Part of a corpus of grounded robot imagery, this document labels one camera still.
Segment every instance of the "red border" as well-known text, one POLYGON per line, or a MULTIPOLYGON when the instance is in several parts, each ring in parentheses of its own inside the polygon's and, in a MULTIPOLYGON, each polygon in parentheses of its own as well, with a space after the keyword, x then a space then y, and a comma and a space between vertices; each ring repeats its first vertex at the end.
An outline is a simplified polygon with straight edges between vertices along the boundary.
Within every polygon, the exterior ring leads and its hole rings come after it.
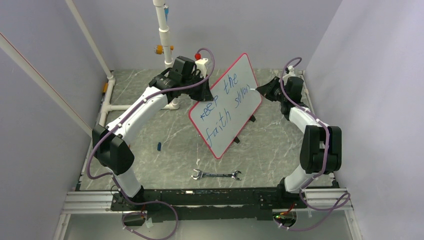
MULTIPOLYGON (((228 73, 228 71, 243 57, 243 55, 246 55, 247 57, 247 61, 249 62, 250 65, 250 69, 252 70, 252 74, 254 77, 254 81, 256 82, 256 86, 258 85, 258 81, 256 80, 256 76, 255 76, 255 72, 253 71, 252 68, 252 64, 251 64, 251 60, 249 59, 249 56, 247 53, 242 53, 237 60, 235 60, 235 62, 233 62, 231 64, 231 66, 221 75, 221 77, 210 87, 210 89, 213 89, 215 87, 215 85, 221 81, 221 79, 228 73)), ((258 110, 259 106, 262 103, 262 96, 260 96, 260 102, 259 105, 256 107, 256 109, 253 111, 252 115, 258 110)), ((193 126, 196 128, 197 132, 200 134, 201 138, 203 139, 204 143, 206 143, 206 146, 209 148, 210 152, 212 153, 212 155, 215 157, 215 159, 220 159, 222 158, 222 156, 224 155, 224 153, 228 150, 228 148, 231 146, 231 144, 233 142, 230 142, 230 144, 226 147, 226 149, 224 150, 224 152, 221 154, 221 156, 217 157, 214 153, 214 151, 212 151, 211 147, 209 146, 208 142, 206 141, 206 139, 203 137, 202 133, 200 132, 200 130, 198 129, 198 127, 196 126, 195 122, 193 121, 192 117, 190 116, 192 113, 192 110, 199 104, 199 102, 196 102, 188 111, 188 118, 190 119, 191 123, 193 124, 193 126)), ((243 128, 245 128, 246 124, 249 122, 249 119, 247 119, 247 121, 244 123, 244 125, 241 127, 240 131, 238 131, 238 133, 235 136, 238 136, 240 134, 240 132, 243 130, 243 128)))

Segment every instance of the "marble tabletop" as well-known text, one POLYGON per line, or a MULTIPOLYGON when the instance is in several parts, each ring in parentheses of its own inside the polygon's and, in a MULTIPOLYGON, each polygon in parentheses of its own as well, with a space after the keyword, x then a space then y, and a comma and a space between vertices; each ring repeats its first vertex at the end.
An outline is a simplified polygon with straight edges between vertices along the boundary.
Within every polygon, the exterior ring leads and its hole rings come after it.
MULTIPOLYGON (((161 69, 116 70, 116 85, 112 105, 131 105, 144 92, 150 80, 161 69)), ((216 69, 210 78, 212 85, 225 69, 216 69)), ((255 69, 259 85, 280 76, 278 69, 255 69)), ((280 104, 263 99, 255 122, 249 121, 238 135, 240 143, 233 143, 221 159, 215 159, 189 120, 188 112, 195 101, 188 96, 178 98, 178 110, 161 110, 138 133, 130 149, 135 155, 133 168, 145 189, 188 188, 241 188, 275 187, 283 177, 290 175, 299 165, 303 134, 280 113, 280 104), (194 180, 193 169, 210 173, 242 172, 240 181, 228 177, 207 177, 194 180)), ((310 105, 303 92, 303 102, 310 105)), ((109 123, 123 111, 113 111, 107 116, 109 123)), ((91 172, 106 172, 94 159, 91 172)), ((90 180, 83 176, 81 190, 109 190, 110 177, 90 180)), ((331 179, 323 175, 312 186, 331 186, 331 179)))

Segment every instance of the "metal wrench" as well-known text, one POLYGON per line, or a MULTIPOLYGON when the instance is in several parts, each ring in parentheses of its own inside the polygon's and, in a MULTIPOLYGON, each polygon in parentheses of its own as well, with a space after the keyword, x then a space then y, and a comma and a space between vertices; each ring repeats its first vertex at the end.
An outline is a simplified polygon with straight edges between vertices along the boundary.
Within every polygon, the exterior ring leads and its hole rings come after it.
POLYGON ((194 180, 199 180, 204 177, 225 177, 225 178, 233 178, 235 180, 241 180, 237 177, 237 174, 242 174, 241 171, 235 171, 233 173, 211 173, 211 172, 202 172, 199 169, 193 169, 193 171, 197 172, 196 176, 191 175, 194 180))

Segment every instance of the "double open-ended wrench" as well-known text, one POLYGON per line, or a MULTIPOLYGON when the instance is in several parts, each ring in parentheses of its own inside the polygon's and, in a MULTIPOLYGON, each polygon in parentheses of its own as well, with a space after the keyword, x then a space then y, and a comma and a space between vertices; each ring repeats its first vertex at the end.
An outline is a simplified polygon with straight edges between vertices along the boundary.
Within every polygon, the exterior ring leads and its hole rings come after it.
POLYGON ((193 169, 193 171, 197 172, 197 175, 191 175, 194 180, 199 180, 204 177, 219 177, 219 178, 233 178, 235 180, 241 180, 237 177, 237 174, 242 174, 241 171, 235 171, 233 173, 211 173, 211 172, 202 172, 199 169, 193 169))

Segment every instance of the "wrench jaw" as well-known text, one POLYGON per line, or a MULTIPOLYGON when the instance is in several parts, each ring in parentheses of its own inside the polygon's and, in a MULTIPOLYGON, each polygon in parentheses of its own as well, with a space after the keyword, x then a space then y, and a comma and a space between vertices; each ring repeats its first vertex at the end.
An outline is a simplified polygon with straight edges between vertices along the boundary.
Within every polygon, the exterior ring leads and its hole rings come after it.
POLYGON ((235 172, 232 174, 232 176, 231 176, 231 177, 232 177, 233 179, 235 179, 235 180, 240 181, 241 179, 237 177, 237 175, 238 175, 238 174, 242 174, 242 172, 241 172, 241 171, 235 171, 235 172))
POLYGON ((203 172, 202 172, 202 171, 200 171, 199 169, 193 169, 193 171, 197 172, 197 175, 196 175, 196 176, 191 175, 191 177, 192 177, 194 180, 199 180, 199 179, 201 179, 201 178, 203 177, 203 172))

